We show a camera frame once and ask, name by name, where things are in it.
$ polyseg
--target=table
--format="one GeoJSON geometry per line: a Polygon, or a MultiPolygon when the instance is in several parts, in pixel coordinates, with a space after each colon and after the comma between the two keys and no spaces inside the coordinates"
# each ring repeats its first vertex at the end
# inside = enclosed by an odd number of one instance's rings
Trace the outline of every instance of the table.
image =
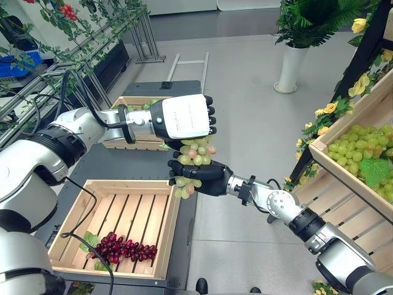
{"type": "MultiPolygon", "coordinates": [[[[160,90],[161,82],[138,83],[139,87],[131,85],[123,95],[140,95],[137,89],[144,89],[152,96],[190,95],[200,93],[199,81],[173,82],[170,89],[160,90]]],[[[80,160],[70,178],[83,185],[87,179],[168,179],[167,162],[172,159],[172,152],[139,151],[129,149],[107,149],[102,144],[96,144],[89,153],[80,160]]],[[[64,221],[69,209],[74,203],[80,189],[71,183],[66,183],[58,194],[58,209],[52,219],[42,226],[35,236],[45,244],[53,238],[64,221]]],[[[192,239],[197,196],[182,200],[179,207],[174,241],[169,259],[166,280],[143,280],[130,278],[115,278],[113,295],[120,294],[169,294],[176,289],[185,289],[190,262],[190,247],[192,239]]],[[[95,289],[92,295],[106,295],[109,288],[109,277],[58,273],[67,280],[92,282],[95,289]]]]}

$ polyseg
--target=bunch of grapes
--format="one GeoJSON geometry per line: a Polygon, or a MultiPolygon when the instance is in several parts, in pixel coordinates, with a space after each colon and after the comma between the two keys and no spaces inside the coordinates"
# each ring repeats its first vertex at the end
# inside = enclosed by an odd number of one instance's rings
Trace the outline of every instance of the bunch of grapes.
{"type": "MultiPolygon", "coordinates": [[[[142,243],[134,243],[132,240],[125,240],[124,235],[117,238],[113,232],[109,232],[101,242],[96,245],[95,250],[106,260],[106,262],[118,264],[125,258],[131,258],[132,262],[143,260],[154,260],[157,254],[157,247],[152,245],[143,245],[142,243]]],[[[93,252],[89,252],[86,258],[97,258],[93,252]]]]}
{"type": "MultiPolygon", "coordinates": [[[[177,160],[183,165],[209,165],[211,163],[211,156],[217,151],[214,146],[211,146],[209,142],[212,136],[208,135],[204,138],[197,140],[182,140],[184,144],[180,148],[181,155],[177,157],[177,160]]],[[[189,179],[184,176],[175,177],[177,190],[175,197],[188,199],[190,194],[194,193],[196,187],[201,187],[202,182],[199,179],[189,179]]]]}
{"type": "MultiPolygon", "coordinates": [[[[393,157],[393,126],[382,128],[353,125],[351,129],[328,146],[328,155],[352,175],[365,181],[365,173],[359,171],[363,159],[393,157]]],[[[391,177],[382,180],[375,191],[389,202],[393,202],[393,170],[391,177]]]]}
{"type": "Polygon", "coordinates": [[[60,11],[62,11],[64,16],[68,17],[70,20],[73,20],[73,21],[77,20],[77,17],[76,17],[70,4],[66,4],[63,7],[60,7],[60,11]]]}

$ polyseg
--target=black shoe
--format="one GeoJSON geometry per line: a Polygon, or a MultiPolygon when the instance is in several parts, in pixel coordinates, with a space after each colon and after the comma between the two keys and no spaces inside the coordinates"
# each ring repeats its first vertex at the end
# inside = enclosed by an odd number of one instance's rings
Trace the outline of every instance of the black shoe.
{"type": "Polygon", "coordinates": [[[196,282],[195,291],[201,295],[208,293],[208,282],[204,278],[199,278],[196,282]]]}
{"type": "Polygon", "coordinates": [[[250,293],[262,293],[258,287],[252,287],[250,293]]]}

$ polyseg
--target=wooden box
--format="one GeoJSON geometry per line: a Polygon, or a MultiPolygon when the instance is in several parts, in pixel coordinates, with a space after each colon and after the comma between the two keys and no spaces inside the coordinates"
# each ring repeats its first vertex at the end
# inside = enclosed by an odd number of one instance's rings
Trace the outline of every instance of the wooden box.
{"type": "MultiPolygon", "coordinates": [[[[145,103],[151,100],[163,100],[168,96],[120,96],[112,107],[118,104],[132,105],[135,109],[141,109],[145,103]]],[[[167,151],[161,147],[164,141],[155,135],[136,135],[136,144],[128,144],[125,139],[104,141],[103,145],[111,149],[144,149],[150,151],[167,151]]]]}
{"type": "Polygon", "coordinates": [[[337,226],[393,275],[393,225],[326,170],[293,193],[325,221],[337,226]]]}
{"type": "MultiPolygon", "coordinates": [[[[97,203],[75,234],[83,237],[90,231],[101,239],[113,231],[145,245],[156,245],[158,252],[153,262],[150,259],[131,262],[126,258],[114,266],[114,276],[164,280],[180,204],[180,199],[174,196],[176,188],[167,181],[130,180],[87,180],[84,188],[94,193],[97,203]]],[[[54,270],[109,275],[94,270],[99,259],[86,260],[87,253],[79,248],[78,240],[60,237],[74,228],[92,204],[93,198],[81,191],[49,249],[54,270]]]]}
{"type": "Polygon", "coordinates": [[[318,137],[309,149],[318,163],[350,187],[369,205],[382,213],[386,219],[393,221],[393,205],[383,199],[373,189],[346,171],[327,155],[327,146],[346,133],[354,124],[371,125],[377,128],[393,119],[393,71],[385,75],[369,95],[364,95],[354,106],[354,113],[338,119],[329,132],[318,137]]]}

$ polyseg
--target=blue container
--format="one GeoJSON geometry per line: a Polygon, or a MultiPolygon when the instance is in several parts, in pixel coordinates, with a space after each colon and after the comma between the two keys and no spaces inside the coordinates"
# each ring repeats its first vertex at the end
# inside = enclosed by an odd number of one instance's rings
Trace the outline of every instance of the blue container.
{"type": "MultiPolygon", "coordinates": [[[[32,66],[31,70],[36,68],[37,65],[43,62],[42,58],[39,56],[38,52],[28,52],[27,53],[34,61],[34,66],[32,66]]],[[[9,57],[2,57],[0,58],[0,61],[10,61],[14,58],[13,55],[10,55],[9,57]]],[[[0,62],[0,78],[8,78],[8,77],[22,77],[27,75],[30,71],[27,69],[21,70],[18,68],[18,66],[14,67],[11,69],[11,64],[10,63],[1,63],[0,62]]]]}

